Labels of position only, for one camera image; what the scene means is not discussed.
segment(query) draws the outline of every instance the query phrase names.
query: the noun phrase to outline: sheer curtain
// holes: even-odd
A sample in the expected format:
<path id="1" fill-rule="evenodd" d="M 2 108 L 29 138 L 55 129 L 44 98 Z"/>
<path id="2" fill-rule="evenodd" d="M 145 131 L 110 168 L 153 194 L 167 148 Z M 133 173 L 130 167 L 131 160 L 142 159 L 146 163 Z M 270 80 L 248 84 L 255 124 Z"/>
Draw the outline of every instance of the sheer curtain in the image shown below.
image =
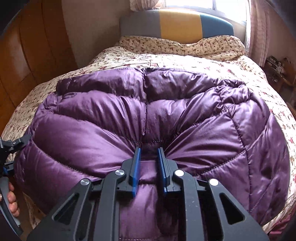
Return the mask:
<path id="1" fill-rule="evenodd" d="M 164 0 L 130 0 L 131 10 L 134 12 L 160 9 L 164 6 Z"/>
<path id="2" fill-rule="evenodd" d="M 245 46 L 247 56 L 264 66 L 269 48 L 269 4 L 265 0 L 247 0 Z"/>

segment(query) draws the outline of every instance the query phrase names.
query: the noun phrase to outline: clamp handle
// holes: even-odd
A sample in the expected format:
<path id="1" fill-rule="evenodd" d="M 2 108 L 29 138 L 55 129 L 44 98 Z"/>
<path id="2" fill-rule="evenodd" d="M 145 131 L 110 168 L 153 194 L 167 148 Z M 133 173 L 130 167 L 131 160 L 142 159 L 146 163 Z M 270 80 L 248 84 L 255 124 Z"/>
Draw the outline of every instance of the clamp handle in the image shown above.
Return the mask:
<path id="1" fill-rule="evenodd" d="M 121 169 L 110 172 L 101 181 L 82 179 L 29 234 L 27 241 L 88 241 L 89 236 L 93 240 L 118 240 L 117 194 L 126 199 L 136 194 L 140 158 L 141 149 L 137 148 L 133 158 L 123 161 Z"/>
<path id="2" fill-rule="evenodd" d="M 158 149 L 163 194 L 179 197 L 181 241 L 268 241 L 267 234 L 216 179 L 196 180 Z"/>
<path id="3" fill-rule="evenodd" d="M 31 136 L 29 134 L 26 134 L 23 137 L 17 138 L 14 141 L 11 141 L 11 140 L 4 141 L 0 137 L 0 151 L 3 151 L 8 156 L 9 154 L 13 154 L 18 150 L 21 150 L 22 148 L 24 148 L 29 143 L 30 139 L 31 139 Z M 7 157 L 5 158 L 4 156 L 2 156 L 2 153 L 1 153 L 1 161 L 5 162 L 6 159 Z"/>
<path id="4" fill-rule="evenodd" d="M 5 217 L 6 221 L 9 223 L 13 231 L 20 236 L 23 233 L 23 230 L 20 227 L 20 221 L 15 218 L 10 212 L 8 206 L 9 201 L 7 199 L 7 194 L 9 193 L 9 179 L 8 177 L 0 178 L 0 193 L 2 194 L 2 201 L 0 202 L 0 211 Z"/>

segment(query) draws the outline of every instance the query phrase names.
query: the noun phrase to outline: blue tool part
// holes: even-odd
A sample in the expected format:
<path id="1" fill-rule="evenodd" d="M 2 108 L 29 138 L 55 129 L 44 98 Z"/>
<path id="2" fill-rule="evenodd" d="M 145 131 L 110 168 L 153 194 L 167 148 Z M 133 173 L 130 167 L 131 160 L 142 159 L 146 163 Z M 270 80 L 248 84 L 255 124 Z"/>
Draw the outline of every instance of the blue tool part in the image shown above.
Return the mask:
<path id="1" fill-rule="evenodd" d="M 4 173 L 4 176 L 8 176 L 8 172 L 5 167 L 3 167 L 3 173 Z"/>
<path id="2" fill-rule="evenodd" d="M 163 155 L 162 155 L 162 151 L 160 148 L 157 149 L 157 154 L 158 154 L 158 165 L 160 168 L 161 182 L 163 185 L 163 192 L 164 192 L 164 195 L 166 195 L 168 190 L 167 190 L 167 185 L 166 185 L 165 169 L 164 169 L 164 165 L 163 165 L 163 162 L 165 160 L 163 160 Z"/>
<path id="3" fill-rule="evenodd" d="M 138 183 L 139 183 L 139 172 L 140 172 L 140 163 L 141 163 L 141 149 L 137 148 L 133 157 L 134 169 L 133 174 L 131 173 L 132 178 L 132 187 L 133 187 L 133 197 L 136 196 L 138 191 Z"/>

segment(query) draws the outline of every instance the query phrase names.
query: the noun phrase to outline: blue clamp jaw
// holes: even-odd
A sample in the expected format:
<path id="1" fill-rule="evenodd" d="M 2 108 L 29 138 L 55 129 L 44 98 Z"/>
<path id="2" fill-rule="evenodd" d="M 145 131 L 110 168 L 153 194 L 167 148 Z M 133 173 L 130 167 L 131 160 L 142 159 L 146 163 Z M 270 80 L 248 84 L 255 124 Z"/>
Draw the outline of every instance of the blue clamp jaw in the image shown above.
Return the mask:
<path id="1" fill-rule="evenodd" d="M 178 198 L 181 241 L 268 241 L 267 234 L 217 180 L 197 180 L 178 169 L 159 148 L 158 166 L 165 198 Z"/>

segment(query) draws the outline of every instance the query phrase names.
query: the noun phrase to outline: small item on shelf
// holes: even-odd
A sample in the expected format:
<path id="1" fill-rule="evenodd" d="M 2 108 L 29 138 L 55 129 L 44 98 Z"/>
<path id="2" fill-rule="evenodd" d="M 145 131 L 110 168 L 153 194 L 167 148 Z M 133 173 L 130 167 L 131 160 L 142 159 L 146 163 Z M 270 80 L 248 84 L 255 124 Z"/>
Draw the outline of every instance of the small item on shelf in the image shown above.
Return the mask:
<path id="1" fill-rule="evenodd" d="M 283 67 L 281 66 L 281 63 L 273 56 L 269 56 L 266 59 L 267 64 L 272 67 L 276 72 L 279 74 L 282 73 Z"/>
<path id="2" fill-rule="evenodd" d="M 295 76 L 291 79 L 287 77 L 287 74 L 281 74 L 280 72 L 283 72 L 284 66 L 285 63 L 283 61 L 281 61 L 281 64 L 276 65 L 274 60 L 271 60 L 269 57 L 266 59 L 265 66 L 262 69 L 266 74 L 268 83 L 275 89 L 276 92 L 281 93 L 284 96 L 287 95 L 287 93 L 285 93 L 287 90 L 291 93 L 288 94 L 289 97 L 285 98 L 286 101 L 289 101 L 290 97 L 296 94 L 296 84 L 294 84 Z"/>

